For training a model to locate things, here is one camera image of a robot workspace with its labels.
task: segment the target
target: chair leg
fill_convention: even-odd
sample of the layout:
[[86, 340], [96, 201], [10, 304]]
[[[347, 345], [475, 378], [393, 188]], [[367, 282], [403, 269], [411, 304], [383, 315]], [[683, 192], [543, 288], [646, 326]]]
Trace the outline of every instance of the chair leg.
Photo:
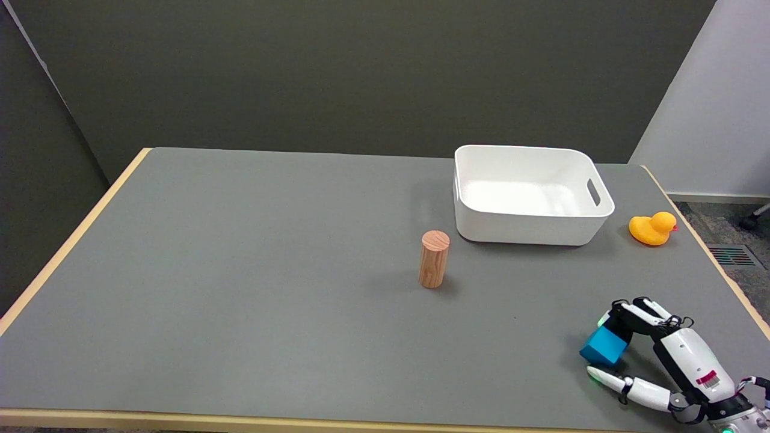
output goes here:
[[759, 209], [755, 210], [751, 215], [742, 219], [738, 223], [738, 225], [742, 229], [746, 229], [746, 230], [753, 230], [757, 228], [759, 216], [762, 215], [764, 212], [766, 212], [768, 209], [770, 209], [770, 203], [767, 203], [764, 206], [760, 207]]

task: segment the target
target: barcode sticker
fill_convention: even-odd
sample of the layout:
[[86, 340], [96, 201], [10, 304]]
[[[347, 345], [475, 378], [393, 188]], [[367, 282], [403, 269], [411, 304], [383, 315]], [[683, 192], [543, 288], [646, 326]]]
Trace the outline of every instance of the barcode sticker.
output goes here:
[[704, 377], [696, 379], [695, 382], [707, 388], [713, 388], [719, 384], [719, 376], [717, 376], [716, 371], [711, 370]]

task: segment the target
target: white storage bin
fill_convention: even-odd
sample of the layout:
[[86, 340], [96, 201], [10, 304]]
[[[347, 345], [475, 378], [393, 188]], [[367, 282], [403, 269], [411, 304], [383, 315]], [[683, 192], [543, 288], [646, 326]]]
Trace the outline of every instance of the white storage bin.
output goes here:
[[614, 210], [577, 150], [471, 144], [454, 153], [454, 216], [468, 240], [585, 245]]

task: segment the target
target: bin handle hole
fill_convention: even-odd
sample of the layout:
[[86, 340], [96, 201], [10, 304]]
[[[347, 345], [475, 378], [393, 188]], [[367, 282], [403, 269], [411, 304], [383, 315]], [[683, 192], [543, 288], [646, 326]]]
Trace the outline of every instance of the bin handle hole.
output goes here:
[[596, 190], [596, 186], [594, 186], [594, 181], [589, 179], [586, 186], [588, 187], [588, 193], [591, 195], [591, 198], [594, 199], [594, 204], [599, 206], [601, 197], [599, 197], [599, 192]]

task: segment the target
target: floor vent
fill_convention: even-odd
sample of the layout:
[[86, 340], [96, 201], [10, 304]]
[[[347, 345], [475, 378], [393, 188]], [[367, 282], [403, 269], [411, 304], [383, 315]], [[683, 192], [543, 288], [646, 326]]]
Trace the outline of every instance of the floor vent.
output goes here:
[[707, 243], [706, 246], [714, 254], [714, 258], [725, 269], [748, 269], [758, 267], [765, 269], [754, 254], [745, 245], [729, 243]]

